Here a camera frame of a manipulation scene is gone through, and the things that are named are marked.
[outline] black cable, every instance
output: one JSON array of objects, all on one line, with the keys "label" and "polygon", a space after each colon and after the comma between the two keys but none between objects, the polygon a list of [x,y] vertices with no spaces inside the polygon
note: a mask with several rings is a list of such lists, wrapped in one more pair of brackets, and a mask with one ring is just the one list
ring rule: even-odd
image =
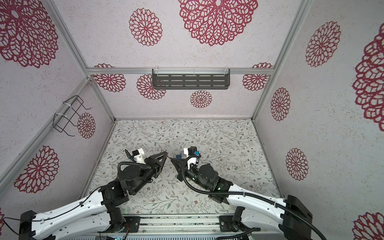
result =
[{"label": "black cable", "polygon": [[[41,221],[47,221],[47,220],[51,220],[51,219],[54,219],[54,218],[57,218],[57,217],[60,217],[60,216],[62,216],[62,215],[64,215],[64,214],[67,214],[68,212],[70,212],[70,211],[72,211],[72,210],[74,210],[74,209],[76,209],[78,206],[81,206],[84,202],[86,202],[87,200],[88,200],[88,198],[97,190],[97,189],[99,189],[99,188],[101,188],[102,186],[100,186],[100,187],[98,187],[98,188],[96,188],[95,190],[93,190],[92,192],[91,192],[91,194],[83,201],[83,202],[80,202],[80,204],[79,205],[77,205],[76,207],[74,207],[74,208],[72,208],[71,210],[68,210],[68,211],[66,211],[66,212],[64,212],[64,213],[62,213],[62,214],[59,214],[59,215],[57,215],[57,216],[54,216],[54,217],[51,217],[51,218],[47,218],[47,219],[42,219],[42,220],[28,220],[28,221],[26,221],[26,222],[41,222]],[[7,219],[12,219],[12,220],[18,220],[18,221],[20,221],[21,219],[17,219],[17,218],[11,218],[11,217],[4,217],[3,218],[3,221],[4,221],[4,219],[5,218],[7,218]]]},{"label": "black cable", "polygon": [[207,192],[207,191],[202,191],[200,189],[197,189],[197,188],[194,188],[187,180],[186,176],[185,176],[185,167],[186,167],[186,164],[188,162],[189,159],[191,158],[198,158],[197,155],[190,155],[189,157],[187,157],[184,162],[182,163],[182,166],[181,166],[181,176],[183,177],[183,180],[185,182],[185,184],[190,188],[192,189],[193,191],[195,192],[198,192],[200,194],[207,194],[207,195],[244,195],[244,196],[249,196],[249,197],[254,197],[254,198],[257,198],[259,200],[262,200],[264,202],[267,202],[271,205],[274,205],[278,208],[281,208],[283,209],[284,211],[286,212],[289,212],[290,214],[292,214],[296,219],[302,221],[303,223],[305,223],[308,227],[310,227],[317,235],[319,235],[319,237],[322,239],[322,240],[327,240],[325,238],[325,236],[311,223],[309,223],[305,218],[301,217],[300,215],[298,215],[297,213],[295,213],[294,211],[292,211],[291,209],[287,208],[287,207],[284,207],[283,205],[280,205],[270,199],[267,199],[267,198],[264,198],[264,197],[261,197],[259,195],[256,195],[256,194],[252,194],[252,193],[248,193],[248,192]]},{"label": "black cable", "polygon": [[122,165],[134,165],[134,166],[144,167],[144,168],[148,168],[148,169],[152,168],[150,165],[143,164],[143,163],[138,163],[138,162],[119,162],[119,164],[118,164],[118,172],[121,172],[121,166]]},{"label": "black cable", "polygon": [[13,231],[14,234],[19,235],[17,232],[15,232],[15,231],[8,225],[8,223],[4,220],[4,218],[2,219],[3,223],[4,223],[5,225],[7,225],[7,227],[8,227],[11,231]]},{"label": "black cable", "polygon": [[243,232],[243,233],[239,233],[239,234],[236,234],[236,235],[229,235],[229,236],[223,236],[223,237],[217,237],[215,240],[221,240],[221,239],[236,239],[238,237],[242,237],[244,235],[247,235],[253,231],[255,231],[257,229],[257,227],[254,227],[254,228],[251,228],[250,230],[246,231],[246,232]]},{"label": "black cable", "polygon": [[132,162],[135,162],[135,158],[125,149],[125,154],[127,155],[127,157],[132,161]]}]

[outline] large red circular pattern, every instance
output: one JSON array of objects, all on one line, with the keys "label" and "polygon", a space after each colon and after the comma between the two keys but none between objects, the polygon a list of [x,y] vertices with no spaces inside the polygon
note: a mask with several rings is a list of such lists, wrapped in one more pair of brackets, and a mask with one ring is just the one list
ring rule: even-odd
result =
[{"label": "large red circular pattern", "polygon": [[95,133],[95,119],[89,113],[83,113],[77,120],[77,129],[83,138],[90,138]]},{"label": "large red circular pattern", "polygon": [[319,27],[306,49],[305,57],[308,65],[317,67],[327,62],[337,49],[340,35],[340,26],[337,22],[330,21]]},{"label": "large red circular pattern", "polygon": [[283,120],[291,107],[290,95],[285,88],[279,88],[273,94],[271,100],[271,113],[276,121]]},{"label": "large red circular pattern", "polygon": [[4,214],[1,213],[1,208],[0,208],[0,236],[1,236],[1,230],[3,229],[3,226],[4,226],[3,217],[4,217]]},{"label": "large red circular pattern", "polygon": [[136,87],[141,95],[152,100],[162,98],[167,92],[166,90],[156,90],[153,88],[151,74],[140,76],[137,80]]},{"label": "large red circular pattern", "polygon": [[[253,68],[272,68],[270,63],[259,63],[253,66]],[[257,91],[263,89],[265,83],[268,80],[267,74],[246,74],[243,76],[243,86],[251,91]]]},{"label": "large red circular pattern", "polygon": [[355,103],[364,109],[364,118],[378,123],[384,131],[384,23],[379,34],[364,48],[364,56],[355,67]]},{"label": "large red circular pattern", "polygon": [[23,67],[49,65],[58,35],[38,0],[0,1],[0,52],[5,60]]},{"label": "large red circular pattern", "polygon": [[191,37],[201,44],[223,45],[232,41],[252,21],[257,0],[179,0],[180,17]]},{"label": "large red circular pattern", "polygon": [[381,213],[371,214],[366,212],[364,215],[359,215],[358,219],[353,223],[353,240],[384,239],[384,216]]},{"label": "large red circular pattern", "polygon": [[296,180],[303,180],[308,174],[308,161],[304,153],[297,148],[292,148],[286,156],[285,165],[289,174]]},{"label": "large red circular pattern", "polygon": [[191,95],[192,105],[196,108],[205,108],[212,102],[212,95],[204,90],[198,90]]},{"label": "large red circular pattern", "polygon": [[163,33],[156,15],[148,9],[137,9],[129,19],[133,37],[144,46],[153,46],[160,41]]},{"label": "large red circular pattern", "polygon": [[13,185],[21,192],[37,193],[55,179],[58,168],[59,159],[55,151],[49,146],[43,146]]},{"label": "large red circular pattern", "polygon": [[[96,68],[114,68],[109,64],[98,64]],[[97,84],[110,92],[120,92],[125,88],[125,78],[123,74],[95,74],[93,78]]]}]

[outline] black wire rack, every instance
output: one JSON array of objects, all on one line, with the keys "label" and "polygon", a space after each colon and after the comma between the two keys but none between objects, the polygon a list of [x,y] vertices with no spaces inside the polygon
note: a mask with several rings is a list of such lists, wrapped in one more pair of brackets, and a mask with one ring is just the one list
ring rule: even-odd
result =
[{"label": "black wire rack", "polygon": [[[68,101],[70,101],[70,100],[73,99],[73,98],[75,98],[75,100],[73,101],[72,104],[69,104]],[[72,107],[72,105],[75,103],[75,101],[78,101],[78,102],[80,103],[80,105],[79,105],[76,109],[74,109],[74,108]],[[80,97],[79,95],[74,95],[73,97],[70,97],[69,99],[65,100],[65,101],[63,102],[63,104],[68,105],[68,106],[74,111],[74,113],[72,114],[72,116],[71,116],[70,118],[68,118],[68,117],[65,115],[65,113],[69,110],[69,108],[68,108],[67,111],[65,111],[65,113],[63,113],[63,114],[62,114],[62,113],[55,113],[55,114],[53,115],[52,126],[53,126],[57,131],[59,131],[59,132],[65,132],[68,136],[74,137],[74,135],[70,135],[70,134],[68,134],[64,129],[66,128],[66,126],[68,125],[68,123],[71,123],[74,127],[77,127],[77,125],[73,124],[73,122],[72,122],[72,118],[73,118],[73,116],[76,115],[76,114],[80,117],[80,115],[79,115],[78,112],[77,112],[77,111],[80,109],[80,107],[83,107],[85,110],[89,110],[89,109],[91,109],[91,108],[86,108],[86,107],[84,107],[83,103],[84,103],[84,101],[81,99],[81,97]],[[65,117],[65,118],[68,120],[68,122],[65,124],[64,127],[60,127],[60,126],[58,125],[58,123],[60,122],[60,119],[57,121],[57,123],[55,123],[55,118],[56,118],[57,115],[60,115],[60,118],[61,118],[61,117]]]}]

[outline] red flower pattern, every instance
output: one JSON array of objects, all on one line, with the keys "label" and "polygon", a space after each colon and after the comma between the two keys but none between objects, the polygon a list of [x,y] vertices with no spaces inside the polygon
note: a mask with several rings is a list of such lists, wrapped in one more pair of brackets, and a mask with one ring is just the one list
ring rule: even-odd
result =
[{"label": "red flower pattern", "polygon": [[59,159],[55,151],[49,146],[43,146],[13,185],[21,192],[37,193],[55,179],[58,168]]},{"label": "red flower pattern", "polygon": [[[253,68],[272,68],[270,63],[259,63],[253,66]],[[268,80],[267,74],[246,74],[243,76],[243,85],[246,89],[251,91],[257,91],[264,88],[266,81]]]},{"label": "red flower pattern", "polygon": [[0,2],[0,52],[5,60],[23,67],[49,65],[54,59],[58,35],[38,0]]},{"label": "red flower pattern", "polygon": [[308,174],[308,161],[304,153],[297,148],[292,148],[285,159],[289,174],[296,180],[303,180]]},{"label": "red flower pattern", "polygon": [[[114,68],[109,64],[98,64],[96,68]],[[125,78],[123,74],[95,74],[93,78],[97,84],[110,92],[120,92],[125,88]]]},{"label": "red flower pattern", "polygon": [[327,62],[337,49],[340,41],[340,26],[337,22],[327,22],[317,29],[306,49],[308,65],[317,67]]},{"label": "red flower pattern", "polygon": [[379,34],[364,48],[364,56],[355,67],[357,80],[355,103],[364,109],[364,118],[379,124],[384,131],[384,23]]},{"label": "red flower pattern", "polygon": [[167,92],[166,90],[156,90],[153,88],[151,74],[140,76],[136,85],[141,95],[152,100],[162,98]]},{"label": "red flower pattern", "polygon": [[0,208],[0,236],[1,236],[1,230],[4,226],[3,217],[4,217],[4,214],[1,213],[1,208]]},{"label": "red flower pattern", "polygon": [[285,88],[279,88],[273,94],[271,100],[271,113],[276,121],[283,120],[288,112],[291,104],[290,95]]},{"label": "red flower pattern", "polygon": [[354,240],[384,239],[384,216],[381,213],[366,212],[364,215],[359,215],[359,218],[353,223]]},{"label": "red flower pattern", "polygon": [[196,108],[205,108],[211,104],[212,95],[207,91],[198,90],[192,93],[190,101]]},{"label": "red flower pattern", "polygon": [[77,120],[77,130],[83,138],[90,138],[95,133],[95,119],[89,113],[83,113]]},{"label": "red flower pattern", "polygon": [[129,19],[133,37],[144,46],[153,46],[160,41],[163,33],[156,15],[148,9],[137,9]]},{"label": "red flower pattern", "polygon": [[257,0],[179,0],[180,17],[191,37],[201,44],[232,41],[252,21]]}]

